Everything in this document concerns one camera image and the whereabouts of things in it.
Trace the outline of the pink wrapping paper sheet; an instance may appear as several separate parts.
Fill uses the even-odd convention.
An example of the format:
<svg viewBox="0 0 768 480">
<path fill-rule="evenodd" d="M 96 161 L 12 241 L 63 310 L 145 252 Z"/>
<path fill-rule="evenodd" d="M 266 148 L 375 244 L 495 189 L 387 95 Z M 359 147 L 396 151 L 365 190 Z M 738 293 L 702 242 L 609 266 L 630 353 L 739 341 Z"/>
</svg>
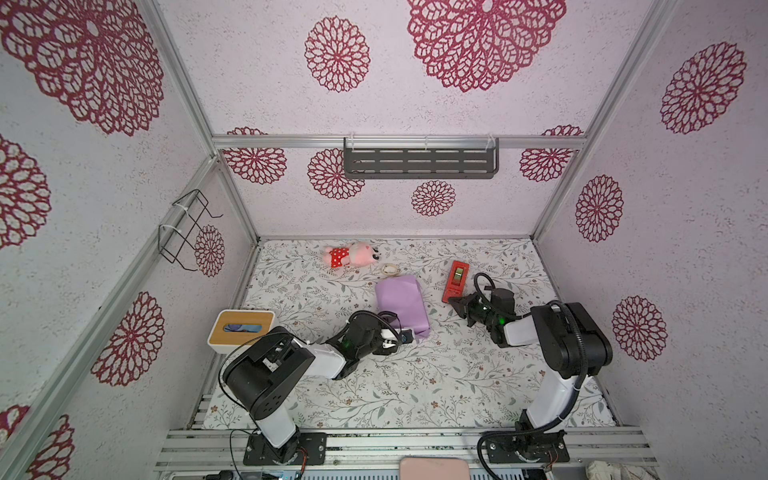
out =
<svg viewBox="0 0 768 480">
<path fill-rule="evenodd" d="M 410 330 L 418 339 L 429 336 L 426 304 L 415 276 L 394 276 L 381 280 L 375 286 L 375 293 L 378 310 L 395 313 L 400 328 Z"/>
</svg>

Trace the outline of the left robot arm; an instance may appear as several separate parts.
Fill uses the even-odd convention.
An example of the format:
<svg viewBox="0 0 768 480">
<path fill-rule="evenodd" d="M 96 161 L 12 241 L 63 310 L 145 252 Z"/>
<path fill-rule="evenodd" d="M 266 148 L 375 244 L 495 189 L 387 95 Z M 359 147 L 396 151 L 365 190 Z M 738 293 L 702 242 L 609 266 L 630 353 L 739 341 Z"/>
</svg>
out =
<svg viewBox="0 0 768 480">
<path fill-rule="evenodd" d="M 224 392 L 254 421 L 266 447 L 285 458 L 298 449 L 300 430 L 283 406 L 306 377 L 341 380 L 368 356 L 392 355 L 414 341 L 398 315 L 358 310 L 343 328 L 322 343 L 306 342 L 284 327 L 235 350 L 219 373 Z"/>
</svg>

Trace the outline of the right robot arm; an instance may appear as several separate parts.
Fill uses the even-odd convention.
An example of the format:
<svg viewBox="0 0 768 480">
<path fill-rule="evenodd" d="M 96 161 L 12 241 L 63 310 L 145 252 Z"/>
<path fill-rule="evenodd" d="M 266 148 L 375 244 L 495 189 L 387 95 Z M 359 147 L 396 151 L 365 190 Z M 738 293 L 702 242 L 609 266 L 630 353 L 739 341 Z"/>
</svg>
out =
<svg viewBox="0 0 768 480">
<path fill-rule="evenodd" d="M 490 463 L 542 463 L 549 470 L 570 460 L 566 432 L 560 427 L 574 410 L 586 380 L 612 362 L 606 335 L 578 302 L 551 300 L 524 315 L 514 312 L 511 291 L 490 286 L 451 297 L 448 303 L 469 326 L 481 324 L 501 348 L 534 345 L 541 350 L 545 375 L 530 405 L 511 430 L 486 432 L 477 443 L 480 465 L 492 479 Z"/>
</svg>

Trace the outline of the white tissue box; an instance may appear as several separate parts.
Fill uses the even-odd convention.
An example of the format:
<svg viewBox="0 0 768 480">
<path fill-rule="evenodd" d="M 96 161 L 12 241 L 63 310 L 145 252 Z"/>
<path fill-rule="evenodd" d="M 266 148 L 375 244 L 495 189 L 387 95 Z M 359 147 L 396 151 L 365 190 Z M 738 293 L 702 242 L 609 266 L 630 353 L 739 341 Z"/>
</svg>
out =
<svg viewBox="0 0 768 480">
<path fill-rule="evenodd" d="M 230 354 L 240 345 L 267 334 L 274 323 L 270 310 L 222 310 L 211 328 L 207 345 L 217 354 Z"/>
</svg>

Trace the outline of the red tape dispenser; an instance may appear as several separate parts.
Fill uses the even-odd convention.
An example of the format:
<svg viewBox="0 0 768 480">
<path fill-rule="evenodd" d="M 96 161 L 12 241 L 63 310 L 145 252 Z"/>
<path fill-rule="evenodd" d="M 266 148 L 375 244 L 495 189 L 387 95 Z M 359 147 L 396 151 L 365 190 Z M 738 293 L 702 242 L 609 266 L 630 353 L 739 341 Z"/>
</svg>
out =
<svg viewBox="0 0 768 480">
<path fill-rule="evenodd" d="M 468 273 L 469 265 L 467 263 L 457 260 L 452 263 L 442 295 L 443 303 L 448 303 L 451 298 L 461 298 L 464 296 Z"/>
</svg>

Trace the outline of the clear tape roll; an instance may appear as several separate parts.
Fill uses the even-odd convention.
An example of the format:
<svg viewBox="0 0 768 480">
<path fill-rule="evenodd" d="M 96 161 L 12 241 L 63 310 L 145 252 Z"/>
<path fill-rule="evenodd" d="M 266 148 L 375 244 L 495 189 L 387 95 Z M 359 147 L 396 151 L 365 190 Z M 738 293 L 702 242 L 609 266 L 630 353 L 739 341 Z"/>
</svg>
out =
<svg viewBox="0 0 768 480">
<path fill-rule="evenodd" d="M 387 263 L 382 266 L 382 274 L 385 277 L 398 276 L 401 273 L 401 268 L 398 265 Z"/>
</svg>

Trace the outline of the pink plush toy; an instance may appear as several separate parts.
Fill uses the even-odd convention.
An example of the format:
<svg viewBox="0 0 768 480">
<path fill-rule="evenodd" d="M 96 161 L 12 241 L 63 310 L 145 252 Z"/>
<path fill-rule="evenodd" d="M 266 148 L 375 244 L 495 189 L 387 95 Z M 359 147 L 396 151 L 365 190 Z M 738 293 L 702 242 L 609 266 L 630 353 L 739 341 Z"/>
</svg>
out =
<svg viewBox="0 0 768 480">
<path fill-rule="evenodd" d="M 365 267 L 379 260 L 378 249 L 365 242 L 355 242 L 342 247 L 327 247 L 323 254 L 324 263 L 332 269 Z"/>
</svg>

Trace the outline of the white cloth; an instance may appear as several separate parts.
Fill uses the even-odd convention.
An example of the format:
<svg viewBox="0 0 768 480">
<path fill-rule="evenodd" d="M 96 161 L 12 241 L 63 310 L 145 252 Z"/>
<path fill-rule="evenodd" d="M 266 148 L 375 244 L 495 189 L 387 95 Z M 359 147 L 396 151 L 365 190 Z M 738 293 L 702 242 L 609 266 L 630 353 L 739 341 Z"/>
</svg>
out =
<svg viewBox="0 0 768 480">
<path fill-rule="evenodd" d="M 593 461 L 586 467 L 588 480 L 658 480 L 658 476 L 649 468 Z"/>
</svg>

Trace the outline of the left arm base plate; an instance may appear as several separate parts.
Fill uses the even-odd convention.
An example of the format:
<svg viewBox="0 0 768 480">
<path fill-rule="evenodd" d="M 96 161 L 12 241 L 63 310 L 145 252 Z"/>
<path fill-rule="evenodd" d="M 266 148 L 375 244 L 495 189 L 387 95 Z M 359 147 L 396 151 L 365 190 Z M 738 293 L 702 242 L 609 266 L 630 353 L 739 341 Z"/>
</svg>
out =
<svg viewBox="0 0 768 480">
<path fill-rule="evenodd" d="M 325 463 L 328 435 L 297 431 L 285 445 L 274 447 L 263 434 L 249 436 L 245 466 L 317 466 Z"/>
</svg>

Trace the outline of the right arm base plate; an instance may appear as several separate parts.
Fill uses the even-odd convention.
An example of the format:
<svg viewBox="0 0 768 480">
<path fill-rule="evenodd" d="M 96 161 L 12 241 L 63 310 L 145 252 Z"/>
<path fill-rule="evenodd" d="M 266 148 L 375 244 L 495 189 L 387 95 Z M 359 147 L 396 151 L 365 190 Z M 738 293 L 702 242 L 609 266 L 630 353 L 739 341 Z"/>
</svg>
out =
<svg viewBox="0 0 768 480">
<path fill-rule="evenodd" d="M 491 464 L 567 463 L 570 454 L 565 445 L 565 432 L 525 435 L 495 435 L 483 442 Z"/>
</svg>

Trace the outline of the grey wall shelf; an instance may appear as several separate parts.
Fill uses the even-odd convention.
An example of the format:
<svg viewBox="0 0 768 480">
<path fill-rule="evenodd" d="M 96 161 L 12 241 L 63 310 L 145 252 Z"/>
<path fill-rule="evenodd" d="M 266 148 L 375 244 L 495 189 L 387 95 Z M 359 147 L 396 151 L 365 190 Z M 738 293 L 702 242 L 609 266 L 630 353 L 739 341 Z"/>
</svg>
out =
<svg viewBox="0 0 768 480">
<path fill-rule="evenodd" d="M 343 140 L 342 166 L 354 180 L 485 180 L 499 171 L 499 140 L 486 137 L 478 146 L 363 146 Z"/>
</svg>

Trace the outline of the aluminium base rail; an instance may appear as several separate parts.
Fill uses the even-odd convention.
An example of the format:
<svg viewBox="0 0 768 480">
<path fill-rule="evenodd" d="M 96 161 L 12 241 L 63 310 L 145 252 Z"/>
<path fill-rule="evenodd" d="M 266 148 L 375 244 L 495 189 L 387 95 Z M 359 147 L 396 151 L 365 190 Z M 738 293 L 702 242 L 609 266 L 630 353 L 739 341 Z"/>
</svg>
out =
<svg viewBox="0 0 768 480">
<path fill-rule="evenodd" d="M 318 470 L 394 468 L 405 457 L 458 458 L 478 467 L 477 442 L 482 433 L 480 428 L 327 429 L 325 444 L 307 450 L 323 460 Z M 200 473 L 238 467 L 247 471 L 243 460 L 256 452 L 248 435 L 240 430 L 172 430 L 152 470 Z M 546 454 L 539 464 L 575 467 L 600 460 L 659 465 L 638 427 L 568 428 L 561 445 L 565 453 Z"/>
</svg>

